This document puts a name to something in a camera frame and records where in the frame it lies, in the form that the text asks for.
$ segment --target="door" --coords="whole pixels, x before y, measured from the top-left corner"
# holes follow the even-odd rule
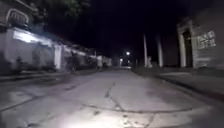
[[[186,51],[186,67],[193,67],[192,41],[190,31],[186,30],[183,33],[183,36]]]

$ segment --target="utility pole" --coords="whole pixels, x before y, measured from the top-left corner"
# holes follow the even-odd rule
[[[144,38],[144,58],[145,58],[145,67],[148,66],[148,55],[147,55],[147,45],[146,45],[146,37],[145,34],[143,35]]]
[[[156,42],[158,46],[159,67],[162,68],[163,67],[163,49],[162,49],[161,40],[159,36],[156,37]]]

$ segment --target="house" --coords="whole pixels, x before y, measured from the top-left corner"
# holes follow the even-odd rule
[[[89,49],[34,27],[34,11],[21,0],[0,0],[0,74],[21,67],[66,70],[68,58],[76,59],[76,68],[89,67],[90,59],[96,61]]]
[[[224,1],[205,3],[200,8],[189,5],[188,16],[177,24],[176,32],[160,38],[161,66],[224,67]]]

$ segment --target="sky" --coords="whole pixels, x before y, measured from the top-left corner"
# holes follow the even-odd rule
[[[133,57],[143,58],[145,34],[148,54],[157,58],[155,37],[175,28],[184,16],[176,0],[92,0],[91,4],[91,24],[82,17],[72,35],[76,42],[106,56],[130,51]]]

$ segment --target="street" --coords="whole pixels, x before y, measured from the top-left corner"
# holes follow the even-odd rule
[[[3,83],[0,93],[0,128],[224,126],[218,107],[130,70]]]

